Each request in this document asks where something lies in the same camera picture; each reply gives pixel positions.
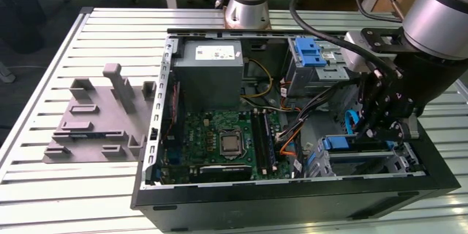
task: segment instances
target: slotted metal surface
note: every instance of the slotted metal surface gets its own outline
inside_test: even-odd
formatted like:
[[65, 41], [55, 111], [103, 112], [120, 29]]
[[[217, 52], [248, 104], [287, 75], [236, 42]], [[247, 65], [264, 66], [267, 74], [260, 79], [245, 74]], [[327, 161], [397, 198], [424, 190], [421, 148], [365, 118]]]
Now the slotted metal surface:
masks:
[[[301, 12], [321, 30], [397, 25], [357, 13]], [[272, 11], [273, 29], [299, 29], [288, 12]], [[136, 162], [43, 164], [76, 77], [111, 85], [108, 62], [123, 65], [132, 85], [155, 81], [167, 28], [223, 28], [223, 13], [183, 9], [95, 9], [81, 14], [57, 52], [12, 133], [0, 149], [1, 233], [157, 233], [129, 209]], [[468, 104], [452, 86], [427, 107], [420, 121], [457, 176], [461, 188], [420, 201], [379, 220], [325, 222], [220, 231], [219, 233], [467, 233]]]

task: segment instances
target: cpu socket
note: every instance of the cpu socket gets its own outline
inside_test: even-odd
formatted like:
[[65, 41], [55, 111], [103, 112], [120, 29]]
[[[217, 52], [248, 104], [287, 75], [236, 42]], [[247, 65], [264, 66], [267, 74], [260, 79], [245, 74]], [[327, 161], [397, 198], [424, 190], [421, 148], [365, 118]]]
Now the cpu socket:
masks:
[[239, 129], [220, 132], [220, 155], [232, 160], [243, 154], [243, 131]]

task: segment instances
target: ram slot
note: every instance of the ram slot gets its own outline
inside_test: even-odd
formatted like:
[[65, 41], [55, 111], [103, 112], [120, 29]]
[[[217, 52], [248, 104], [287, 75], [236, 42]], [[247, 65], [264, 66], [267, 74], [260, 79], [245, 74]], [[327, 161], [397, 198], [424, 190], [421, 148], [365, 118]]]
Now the ram slot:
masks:
[[255, 157], [257, 159], [257, 170], [260, 174], [265, 175], [271, 173], [271, 164], [269, 164], [268, 135], [265, 130], [267, 124], [265, 124], [264, 114], [259, 112], [252, 112], [251, 123], [252, 123]]
[[265, 129], [265, 142], [267, 142], [267, 151], [268, 151], [268, 167], [272, 171], [276, 171], [276, 157], [275, 157], [275, 143], [273, 143], [273, 135], [271, 132], [268, 115], [263, 113], [263, 123]]

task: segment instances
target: floor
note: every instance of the floor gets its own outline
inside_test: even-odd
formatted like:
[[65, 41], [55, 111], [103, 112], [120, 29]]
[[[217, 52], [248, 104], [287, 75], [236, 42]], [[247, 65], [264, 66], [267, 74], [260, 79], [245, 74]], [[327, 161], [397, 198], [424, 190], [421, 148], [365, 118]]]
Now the floor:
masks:
[[[304, 1], [305, 10], [353, 10], [349, 0]], [[40, 81], [45, 68], [56, 54], [61, 41], [69, 31], [81, 7], [165, 8], [165, 0], [39, 0], [47, 15], [47, 22], [39, 26], [44, 47], [32, 54], [17, 54], [0, 40], [0, 61], [16, 75], [11, 84], [0, 83], [0, 127], [11, 127], [23, 111], [31, 94]], [[215, 0], [177, 0], [180, 8], [213, 8]], [[271, 9], [288, 9], [289, 0], [269, 0]], [[0, 128], [0, 145], [9, 133]]]

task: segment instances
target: green motherboard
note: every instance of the green motherboard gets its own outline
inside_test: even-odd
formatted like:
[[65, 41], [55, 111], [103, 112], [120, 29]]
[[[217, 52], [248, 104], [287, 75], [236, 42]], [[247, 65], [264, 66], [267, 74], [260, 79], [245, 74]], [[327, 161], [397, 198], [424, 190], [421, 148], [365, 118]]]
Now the green motherboard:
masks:
[[[172, 166], [171, 179], [175, 184], [189, 183], [184, 167], [203, 165], [248, 165], [251, 180], [289, 178], [287, 158], [276, 159], [275, 171], [263, 173], [257, 169], [255, 131], [251, 111], [188, 112], [184, 121], [184, 143], [180, 165]], [[280, 131], [277, 113], [265, 113], [269, 135]]]

